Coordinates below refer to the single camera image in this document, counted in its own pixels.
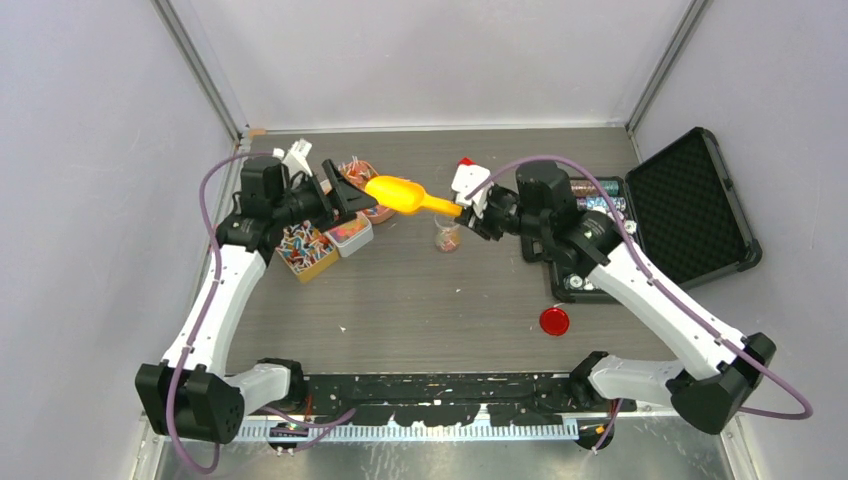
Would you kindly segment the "yellow plastic scoop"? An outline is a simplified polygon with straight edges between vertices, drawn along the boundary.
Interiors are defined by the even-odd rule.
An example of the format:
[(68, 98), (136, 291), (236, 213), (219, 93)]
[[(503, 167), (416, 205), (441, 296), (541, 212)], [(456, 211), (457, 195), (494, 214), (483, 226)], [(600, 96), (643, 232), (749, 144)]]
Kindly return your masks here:
[(430, 195), (415, 182), (400, 177), (379, 175), (365, 184), (365, 192), (379, 205), (405, 215), (414, 215), (422, 210), (458, 217), (463, 208), (450, 200)]

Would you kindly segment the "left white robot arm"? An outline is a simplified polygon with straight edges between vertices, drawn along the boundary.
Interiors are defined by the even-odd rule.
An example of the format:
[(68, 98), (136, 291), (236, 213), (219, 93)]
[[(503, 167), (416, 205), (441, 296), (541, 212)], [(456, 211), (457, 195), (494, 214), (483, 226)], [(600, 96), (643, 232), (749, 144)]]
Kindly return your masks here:
[(162, 359), (141, 365), (135, 376), (144, 412), (159, 435), (228, 444), (244, 418), (261, 408), (271, 404), (293, 414), (305, 405), (307, 382), (297, 361), (261, 359), (245, 372), (226, 376), (232, 339), (285, 229), (310, 223), (325, 231), (377, 204), (330, 159), (322, 163), (328, 191), (314, 174), (291, 173), (271, 154), (238, 159), (235, 206), (217, 226), (207, 228), (210, 270), (186, 322)]

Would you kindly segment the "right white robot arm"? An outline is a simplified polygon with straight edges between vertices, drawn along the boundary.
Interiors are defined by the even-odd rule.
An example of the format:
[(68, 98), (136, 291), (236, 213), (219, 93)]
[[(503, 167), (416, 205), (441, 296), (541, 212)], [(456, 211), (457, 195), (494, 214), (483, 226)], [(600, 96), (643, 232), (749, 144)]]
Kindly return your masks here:
[(461, 160), (451, 183), (463, 209), (458, 223), (486, 240), (511, 234), (539, 244), (547, 260), (612, 296), (676, 356), (640, 361), (594, 351), (569, 374), (574, 403), (589, 411), (616, 399), (670, 406), (694, 428), (720, 433), (759, 385), (774, 342), (711, 315), (651, 263), (616, 213), (580, 209), (554, 161), (527, 162), (516, 174), (512, 191)]

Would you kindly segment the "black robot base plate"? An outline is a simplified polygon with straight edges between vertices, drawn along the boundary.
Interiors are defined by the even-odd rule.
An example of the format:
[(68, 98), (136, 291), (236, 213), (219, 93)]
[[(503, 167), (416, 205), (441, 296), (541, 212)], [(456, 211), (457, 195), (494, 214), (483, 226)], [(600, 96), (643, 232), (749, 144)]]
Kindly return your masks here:
[(271, 403), (287, 414), (335, 420), (353, 409), (356, 426), (468, 425), (485, 413), (496, 427), (545, 426), (563, 414), (608, 416), (610, 400), (581, 402), (565, 374), (313, 374), (295, 392)]

